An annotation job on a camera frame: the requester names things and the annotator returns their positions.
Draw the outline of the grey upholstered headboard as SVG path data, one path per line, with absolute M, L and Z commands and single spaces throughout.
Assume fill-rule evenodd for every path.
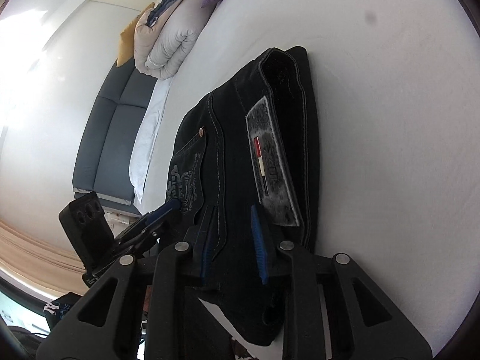
M 95 192 L 107 208 L 138 213 L 129 162 L 156 79 L 133 59 L 112 66 L 94 100 L 72 175 L 75 197 Z

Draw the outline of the white bed sheet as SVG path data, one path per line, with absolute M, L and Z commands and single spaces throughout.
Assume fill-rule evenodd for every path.
M 301 46 L 321 139 L 318 254 L 349 254 L 439 352 L 479 293 L 479 36 L 458 0 L 223 0 L 175 75 L 141 212 L 189 109 Z

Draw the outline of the yellow pillow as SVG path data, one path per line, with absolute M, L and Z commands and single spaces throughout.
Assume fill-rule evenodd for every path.
M 151 2 L 120 33 L 118 55 L 115 63 L 115 66 L 118 68 L 125 63 L 128 63 L 128 61 L 134 57 L 134 33 L 137 22 L 140 20 L 140 18 L 142 18 L 146 11 L 151 10 L 154 6 L 154 2 Z

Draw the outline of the black denim pants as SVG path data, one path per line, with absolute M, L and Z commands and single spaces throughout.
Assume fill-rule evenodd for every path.
M 246 341 L 267 346 L 285 318 L 280 242 L 313 250 L 320 142 L 306 49 L 267 49 L 182 119 L 168 167 L 167 199 L 181 202 L 178 233 L 193 246 L 197 296 L 219 306 Z M 256 206 L 268 252 L 262 284 L 251 232 Z M 203 280 L 206 231 L 214 231 Z

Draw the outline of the folded beige duvet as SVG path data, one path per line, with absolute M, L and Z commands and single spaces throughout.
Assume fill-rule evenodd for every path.
M 136 69 L 158 80 L 173 77 L 191 52 L 213 12 L 203 0 L 177 0 L 152 25 L 151 8 L 136 24 L 133 57 Z

